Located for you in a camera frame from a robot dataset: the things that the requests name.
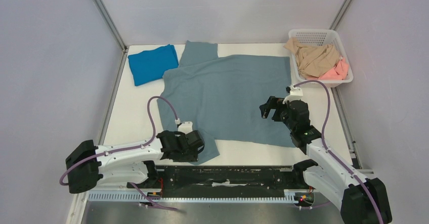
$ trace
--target fabric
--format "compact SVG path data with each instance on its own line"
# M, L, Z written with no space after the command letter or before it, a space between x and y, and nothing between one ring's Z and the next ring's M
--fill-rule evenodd
M295 55L298 71L306 79L321 77L339 60L339 53L333 44L309 46L299 43L293 37L287 41L284 47Z
M177 68L177 53L172 45L128 56L134 85L140 86L161 79L166 70Z
M179 67L218 59L218 44L186 41Z
M213 59L217 46L192 42L187 42L183 54L188 57L181 58L179 67L165 72L161 96L174 105L182 121L192 121L194 129L207 133L196 164L219 155L214 139L294 146L284 124L262 119L259 110L269 96L286 94L285 87L291 84L288 57ZM158 108L163 128L175 130L168 105L159 102Z
M340 60L335 65L334 68L327 71L321 77L309 77L307 79L318 79L318 80L344 80L347 77L347 73L349 71L349 65L346 62L344 57L340 57Z

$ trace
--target folded blue cloth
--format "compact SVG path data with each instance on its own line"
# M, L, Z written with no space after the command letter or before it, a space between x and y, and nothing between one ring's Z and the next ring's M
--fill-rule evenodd
M128 62L135 86L161 79L166 70L177 68L179 65L176 50L170 44L152 51L129 55Z

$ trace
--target red wire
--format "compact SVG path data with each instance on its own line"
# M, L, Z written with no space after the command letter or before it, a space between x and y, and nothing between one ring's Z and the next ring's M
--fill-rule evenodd
M160 177L159 179L158 179L158 182L160 182L161 183L161 197L162 197L162 190L164 189L164 180Z

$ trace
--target white table surface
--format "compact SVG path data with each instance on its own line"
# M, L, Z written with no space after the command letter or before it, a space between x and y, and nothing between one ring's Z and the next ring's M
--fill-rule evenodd
M153 50L160 45L130 46L128 54L137 54L145 50ZM184 44L175 45L180 59L185 48ZM229 55L258 55L258 56L290 56L288 50L280 43L245 43L219 44L219 57ZM161 95L164 90L164 80L156 80L141 86L134 86L128 58L125 62L119 88L115 98L104 144L120 145L148 139L152 136L146 104L150 97ZM326 115L327 98L324 89L320 87L303 87L303 101L309 104L310 120L317 129L322 129ZM155 121L156 132L162 131L156 102L151 103L151 113ZM350 164L349 149L342 130L335 102L331 95L331 110L325 130L327 141ZM216 140L220 156L202 165L293 165L307 159L298 148L278 147L252 142ZM160 165L190 165L189 163L173 163L171 160L156 162Z

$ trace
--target blue cloth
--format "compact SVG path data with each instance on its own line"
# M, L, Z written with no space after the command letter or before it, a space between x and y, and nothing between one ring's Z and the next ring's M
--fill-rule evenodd
M129 55L128 62L135 86L161 79L165 71L177 68L179 65L176 50L170 44L152 51Z
M204 151L193 164L219 155L215 140L294 147L284 124L262 119L259 110L269 96L285 95L291 84L289 57L218 58L217 44L188 41L179 67L163 78L161 96L174 105L182 121L192 121L204 139ZM176 130L169 106L158 101L158 108L164 130Z

